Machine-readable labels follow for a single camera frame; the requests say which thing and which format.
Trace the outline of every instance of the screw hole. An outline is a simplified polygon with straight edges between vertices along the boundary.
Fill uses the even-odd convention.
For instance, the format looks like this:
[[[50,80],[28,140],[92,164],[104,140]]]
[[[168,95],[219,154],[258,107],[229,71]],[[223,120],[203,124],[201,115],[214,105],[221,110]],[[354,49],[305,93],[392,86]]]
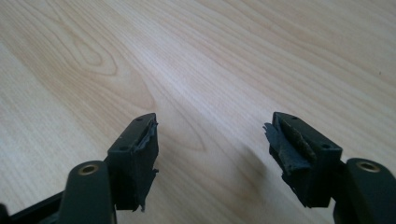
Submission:
[[[368,161],[359,161],[356,163],[359,168],[361,168],[364,171],[371,172],[371,173],[378,173],[381,169],[379,169],[378,166],[376,166],[373,163],[370,163]]]
[[[89,165],[86,165],[86,166],[80,168],[78,170],[78,174],[79,175],[90,175],[90,174],[95,173],[98,169],[99,169],[99,167],[97,165],[89,164]]]

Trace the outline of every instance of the black mount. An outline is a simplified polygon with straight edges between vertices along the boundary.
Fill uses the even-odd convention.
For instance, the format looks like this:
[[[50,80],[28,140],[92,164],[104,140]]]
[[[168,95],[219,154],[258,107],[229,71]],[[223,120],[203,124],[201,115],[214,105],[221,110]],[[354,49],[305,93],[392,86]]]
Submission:
[[[0,204],[1,224],[117,223],[117,210],[145,209],[158,170],[155,114],[134,119],[107,152],[105,161],[87,161],[67,178],[64,192],[9,216]]]
[[[270,154],[303,206],[327,207],[336,224],[396,223],[396,179],[365,159],[340,161],[342,149],[303,120],[275,112],[264,125]]]

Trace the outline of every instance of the black plastic part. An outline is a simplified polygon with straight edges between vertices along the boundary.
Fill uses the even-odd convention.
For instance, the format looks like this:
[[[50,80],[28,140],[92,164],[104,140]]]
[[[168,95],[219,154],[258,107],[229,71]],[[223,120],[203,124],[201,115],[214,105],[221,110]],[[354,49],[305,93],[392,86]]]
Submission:
[[[350,159],[341,172],[343,188],[334,194],[336,224],[396,222],[396,179],[383,165]]]
[[[264,126],[270,154],[283,170],[282,178],[304,206],[327,207],[332,196],[332,171],[342,149],[292,115],[275,112]]]
[[[61,204],[62,195],[62,192],[57,193],[40,203],[36,203],[20,211],[19,213],[12,215],[10,217],[10,223],[31,224],[42,221],[46,217],[49,217],[52,214],[58,212],[59,206]]]
[[[107,165],[87,161],[76,166],[67,179],[57,224],[116,223]]]
[[[0,223],[9,224],[11,223],[11,218],[8,215],[6,207],[0,203]]]
[[[107,152],[113,200],[117,210],[145,209],[145,200],[158,170],[153,169],[158,156],[155,114],[134,119]]]

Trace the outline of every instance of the wood grain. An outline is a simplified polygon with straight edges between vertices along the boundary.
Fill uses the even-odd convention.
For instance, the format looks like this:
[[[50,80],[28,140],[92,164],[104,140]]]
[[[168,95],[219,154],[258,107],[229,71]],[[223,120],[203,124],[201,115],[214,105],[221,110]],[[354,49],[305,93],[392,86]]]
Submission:
[[[119,223],[332,223],[268,154],[274,111],[396,174],[393,1],[1,1],[0,202],[13,214],[158,116],[146,213]]]

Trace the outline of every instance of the light wood surface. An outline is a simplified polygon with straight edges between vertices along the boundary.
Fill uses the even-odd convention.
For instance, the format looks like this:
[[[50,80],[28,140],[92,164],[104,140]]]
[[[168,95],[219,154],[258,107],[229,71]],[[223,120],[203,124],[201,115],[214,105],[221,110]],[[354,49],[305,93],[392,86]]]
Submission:
[[[282,181],[262,125],[291,113],[396,174],[395,72],[391,0],[3,0],[0,202],[63,190],[155,112],[160,173],[119,223],[333,223]]]

